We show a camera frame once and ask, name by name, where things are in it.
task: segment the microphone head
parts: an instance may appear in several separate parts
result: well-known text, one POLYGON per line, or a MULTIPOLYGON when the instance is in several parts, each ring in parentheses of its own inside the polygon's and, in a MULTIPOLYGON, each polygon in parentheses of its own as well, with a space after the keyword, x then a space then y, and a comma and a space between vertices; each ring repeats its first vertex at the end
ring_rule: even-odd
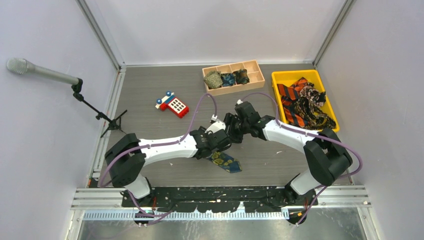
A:
POLYGON ((7 61, 7 69, 15 74, 26 74, 28 61, 23 58, 11 58, 7 61))

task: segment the silver microphone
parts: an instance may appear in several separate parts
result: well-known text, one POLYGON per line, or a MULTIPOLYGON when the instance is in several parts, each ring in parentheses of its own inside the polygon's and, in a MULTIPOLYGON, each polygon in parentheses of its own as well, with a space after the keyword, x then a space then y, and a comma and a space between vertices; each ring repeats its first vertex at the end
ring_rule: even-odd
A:
POLYGON ((35 74, 61 83, 77 85, 79 79, 74 76, 37 66, 23 58, 11 58, 7 61, 7 69, 15 74, 35 74))

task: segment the cable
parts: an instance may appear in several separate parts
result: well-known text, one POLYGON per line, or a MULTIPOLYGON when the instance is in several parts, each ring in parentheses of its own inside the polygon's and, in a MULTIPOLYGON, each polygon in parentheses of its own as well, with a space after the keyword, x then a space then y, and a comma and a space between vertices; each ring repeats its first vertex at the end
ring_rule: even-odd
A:
MULTIPOLYGON (((136 150, 140 150, 140 149, 144 149, 144 148, 154 148, 154 147, 161 147, 161 146, 169 146, 169 145, 173 145, 173 144, 178 144, 178 143, 180 143, 181 141, 183 141, 188 135, 189 135, 189 133, 190 133, 190 130, 192 129, 192 126, 193 126, 193 122, 195 121, 195 118, 196 118, 196 114, 198 113, 198 110, 199 110, 199 106, 200 106, 200 103, 202 102, 202 100, 203 100, 203 98, 205 98, 205 96, 209 96, 211 99, 212 99, 212 101, 213 101, 213 105, 214 105, 214 108, 215 108, 215 111, 214 111, 214 115, 215 116, 217 116, 217 114, 218 114, 218 107, 217 107, 217 102, 215 101, 215 98, 214 98, 214 96, 212 96, 211 94, 209 94, 209 93, 205 93, 205 94, 203 94, 201 97, 200 97, 200 99, 199 99, 199 101, 198 101, 198 103, 197 103, 197 106, 196 106, 196 108, 195 108, 195 110, 194 110, 194 114, 193 114, 193 117, 191 118, 191 122, 190 122, 190 125, 188 126, 188 129, 187 129, 187 132, 179 139, 179 140, 176 140, 176 141, 172 141, 172 142, 164 142, 164 143, 155 143, 155 144, 151 144, 151 145, 149 145, 149 144, 146 144, 146 145, 142 145, 142 146, 136 146, 136 147, 133 147, 133 148, 130 148, 130 149, 128 149, 128 150, 125 150, 125 151, 123 151, 123 152, 121 152, 118 156, 116 156, 110 163, 109 163, 109 165, 106 167, 106 169, 104 170, 104 173, 103 173, 103 175, 100 177, 100 180, 99 180, 99 182, 98 182, 98 184, 99 184, 99 186, 100 186, 100 188, 104 188, 107 184, 109 184, 111 181, 109 181, 109 182, 107 182, 107 184, 103 184, 103 182, 105 181, 105 177, 106 177, 106 174, 111 170, 111 168, 112 168, 112 166, 119 160, 119 159, 121 159, 123 156, 125 156, 126 154, 128 154, 128 153, 131 153, 131 152, 134 152, 134 151, 136 151, 136 150)), ((164 214, 158 214, 158 215, 154 215, 154 214, 149 214, 149 213, 147 213, 146 211, 144 211, 140 206, 139 206, 139 204, 137 203, 137 200, 136 200, 136 198, 134 197, 134 195, 130 192, 130 191, 128 191, 128 193, 129 193, 129 196, 131 197, 131 200, 132 200, 132 202, 134 203, 134 205, 138 208, 138 210, 140 211, 140 212, 142 212, 142 214, 143 214, 143 216, 145 216, 145 217, 160 217, 158 220, 155 220, 155 221, 153 221, 151 224, 148 224, 149 226, 150 225, 153 225, 153 224, 156 224, 156 223, 158 223, 160 220, 162 220, 164 217, 166 217, 166 216, 168 216, 172 211, 169 211, 169 212, 167 212, 167 213, 164 213, 164 214)))
MULTIPOLYGON (((354 155, 355 155, 355 157, 358 159, 358 162, 359 162, 359 166, 358 166, 358 168, 355 170, 355 171, 353 171, 353 172, 350 172, 350 173, 347 173, 347 174, 344 174, 344 175, 341 175, 341 176, 339 176, 338 178, 346 178, 346 177, 349 177, 349 176, 352 176, 352 175, 355 175, 355 174, 357 174, 361 169, 362 169, 362 166, 363 166, 363 161, 362 161, 362 158, 361 158, 361 156, 359 155, 359 153, 357 152, 357 151, 355 151, 354 149, 352 149, 349 145, 347 145, 347 144, 345 144, 345 143, 342 143, 342 142, 340 142, 340 141, 337 141, 337 140, 334 140, 334 139, 332 139, 332 138, 329 138, 329 137, 326 137, 326 136, 321 136, 321 135, 318 135, 318 134, 314 134, 314 133, 310 133, 310 132, 306 132, 306 131, 302 131, 302 130, 298 130, 298 129, 294 129, 294 128, 291 128, 291 127, 288 127, 288 126, 286 126, 286 125, 284 125, 284 124, 281 124, 281 122, 279 121, 279 118, 280 118, 280 112, 279 112, 279 109, 278 109, 278 105, 277 105, 277 102, 274 100, 274 98, 272 97, 272 96, 270 96, 269 94, 267 94, 267 93, 264 93, 264 92, 253 92, 253 93, 250 93, 250 94, 248 94, 248 95, 246 95, 246 96, 244 96, 241 100, 243 101, 245 98, 247 98, 247 97, 249 97, 250 95, 254 95, 254 94, 260 94, 260 95, 264 95, 264 96, 266 96, 266 97, 268 97, 269 99, 271 99, 272 100, 272 102, 275 104, 275 112, 276 112, 276 117, 275 117, 275 122, 277 123, 277 125, 278 126, 280 126, 281 128, 283 128, 283 129, 285 129, 285 130, 289 130, 289 131, 292 131, 292 132, 294 132, 294 133, 298 133, 298 134, 302 134, 302 135, 306 135, 306 136, 310 136, 310 137, 314 137, 314 138, 319 138, 319 139, 322 139, 322 140, 325 140, 325 141, 328 141, 328 142, 331 142, 331 143, 333 143, 333 144, 337 144, 337 145, 339 145, 339 146, 341 146, 341 147, 343 147, 343 148, 345 148, 345 149, 347 149, 347 150, 349 150, 351 153, 353 153, 354 155)), ((303 216, 300 218, 300 220, 296 223, 296 226, 298 226, 301 222, 302 222, 302 220, 306 217, 306 214, 308 214, 308 212, 309 212, 309 210, 312 208, 312 205, 314 205, 314 203, 315 203, 315 201, 317 200, 317 198, 318 198, 318 196, 325 190, 325 189, 327 189, 327 186, 319 186, 319 187, 323 187, 322 189, 321 189, 321 191, 319 191, 316 195, 315 195, 315 197, 313 198, 313 200, 311 201, 311 203, 310 203, 310 205, 309 205, 309 207, 307 208, 307 210, 305 211, 305 213, 303 214, 303 216)))

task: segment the microphone stand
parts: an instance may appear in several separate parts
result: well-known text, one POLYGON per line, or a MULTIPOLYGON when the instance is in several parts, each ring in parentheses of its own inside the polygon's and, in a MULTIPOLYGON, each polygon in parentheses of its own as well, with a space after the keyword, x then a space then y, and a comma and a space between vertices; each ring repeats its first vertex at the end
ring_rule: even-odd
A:
POLYGON ((121 119, 122 116, 127 112, 127 110, 123 111, 118 117, 115 119, 110 119, 106 114, 103 112, 97 110, 95 107, 93 107, 90 103, 84 100, 83 95, 80 93, 81 89, 83 88, 83 80, 81 78, 78 78, 78 83, 75 85, 72 85, 73 90, 73 96, 80 102, 83 102, 85 105, 89 106, 92 110, 94 110, 97 113, 97 116, 95 118, 97 120, 104 119, 106 120, 109 125, 107 126, 107 129, 101 134, 100 138, 103 138, 103 136, 109 131, 109 130, 119 130, 123 132, 124 134, 127 134, 126 132, 122 131, 121 128, 121 119))

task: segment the yellow bin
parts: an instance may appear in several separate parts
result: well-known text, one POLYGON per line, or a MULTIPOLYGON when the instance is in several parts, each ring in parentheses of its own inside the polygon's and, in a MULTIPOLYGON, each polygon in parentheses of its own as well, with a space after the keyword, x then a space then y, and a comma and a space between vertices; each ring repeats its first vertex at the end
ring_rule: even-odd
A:
MULTIPOLYGON (((272 73, 272 87, 274 88, 276 102, 278 103, 278 110, 281 116, 281 120, 288 124, 289 122, 286 119, 284 114, 283 105, 281 103, 281 95, 278 91, 277 84, 284 84, 287 87, 290 87, 297 80, 304 77, 309 82, 315 84, 315 88, 324 92, 323 82, 321 81, 320 75, 317 70, 299 70, 299 71, 275 71, 272 73)), ((337 122, 336 115, 334 114, 333 108, 331 107, 331 103, 327 95, 325 96, 325 104, 321 107, 321 110, 328 114, 335 121, 335 128, 333 128, 334 132, 338 132, 340 130, 339 123, 337 122)))

